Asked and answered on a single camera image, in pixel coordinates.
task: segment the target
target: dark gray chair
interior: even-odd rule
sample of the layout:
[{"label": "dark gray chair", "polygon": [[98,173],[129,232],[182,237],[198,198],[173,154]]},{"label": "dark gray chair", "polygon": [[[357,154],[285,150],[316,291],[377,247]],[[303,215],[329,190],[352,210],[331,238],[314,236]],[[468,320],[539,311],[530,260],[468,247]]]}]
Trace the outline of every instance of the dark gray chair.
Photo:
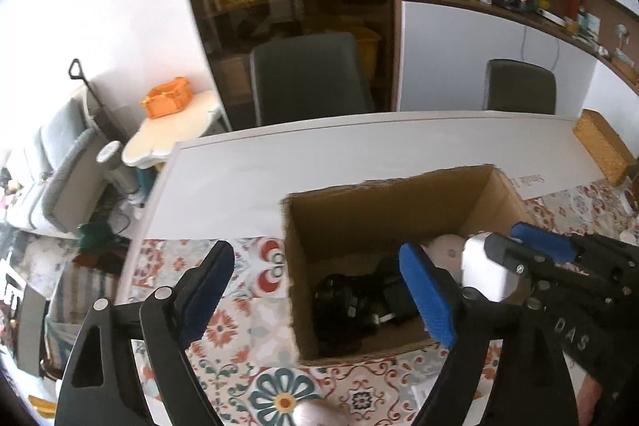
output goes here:
[{"label": "dark gray chair", "polygon": [[555,114],[557,82],[552,71],[505,58],[486,65],[484,110]]},{"label": "dark gray chair", "polygon": [[250,74],[258,126],[373,112],[350,33],[260,44],[250,54]]}]

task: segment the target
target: gray sofa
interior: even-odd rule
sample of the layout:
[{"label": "gray sofa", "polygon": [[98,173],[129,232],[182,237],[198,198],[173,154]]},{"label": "gray sofa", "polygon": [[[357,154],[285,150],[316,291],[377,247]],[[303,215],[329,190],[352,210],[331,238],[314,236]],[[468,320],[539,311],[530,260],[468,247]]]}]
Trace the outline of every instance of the gray sofa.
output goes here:
[{"label": "gray sofa", "polygon": [[12,150],[6,167],[22,188],[6,213],[9,224],[50,237],[74,238],[107,182],[95,158],[106,139],[87,128],[71,98],[49,122]]}]

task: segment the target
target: open cardboard box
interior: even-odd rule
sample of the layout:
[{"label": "open cardboard box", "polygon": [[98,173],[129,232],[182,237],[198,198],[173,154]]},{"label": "open cardboard box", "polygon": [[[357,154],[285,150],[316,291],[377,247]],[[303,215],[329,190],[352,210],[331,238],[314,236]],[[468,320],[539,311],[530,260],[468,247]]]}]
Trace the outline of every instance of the open cardboard box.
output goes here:
[{"label": "open cardboard box", "polygon": [[371,273],[381,257],[396,256],[406,242],[480,231],[509,236],[514,223],[532,222],[510,180],[488,164],[292,194],[284,213],[293,333],[299,361],[315,366],[383,358],[433,343],[417,317],[383,327],[353,355],[320,358],[312,291],[325,276]]}]

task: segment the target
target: orange basket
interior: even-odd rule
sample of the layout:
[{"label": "orange basket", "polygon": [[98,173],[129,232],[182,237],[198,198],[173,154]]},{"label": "orange basket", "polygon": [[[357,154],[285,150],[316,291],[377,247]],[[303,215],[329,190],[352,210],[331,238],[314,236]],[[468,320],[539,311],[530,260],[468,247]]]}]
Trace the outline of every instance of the orange basket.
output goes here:
[{"label": "orange basket", "polygon": [[193,98],[191,84],[183,76],[153,87],[140,102],[149,118],[180,112]]}]

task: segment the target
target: floral tablecloth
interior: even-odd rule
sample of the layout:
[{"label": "floral tablecloth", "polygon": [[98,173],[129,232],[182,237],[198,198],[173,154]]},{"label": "floral tablecloth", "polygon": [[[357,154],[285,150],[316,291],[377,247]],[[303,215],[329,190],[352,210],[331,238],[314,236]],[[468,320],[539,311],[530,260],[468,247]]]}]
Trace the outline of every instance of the floral tablecloth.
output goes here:
[{"label": "floral tablecloth", "polygon": [[[630,216],[605,180],[526,201],[540,226],[554,232],[595,232],[617,238]],[[299,400],[323,398],[362,426],[409,424],[418,406],[413,385],[440,371],[446,350],[406,353],[355,365],[305,368],[296,364],[288,280],[278,238],[224,238],[235,250],[235,272],[202,339],[187,355],[225,424],[293,425]],[[215,240],[147,240],[139,252],[129,301],[173,286],[198,265]],[[159,398],[143,342],[134,343],[145,393]],[[490,391],[500,342],[493,342],[475,398]]]}]

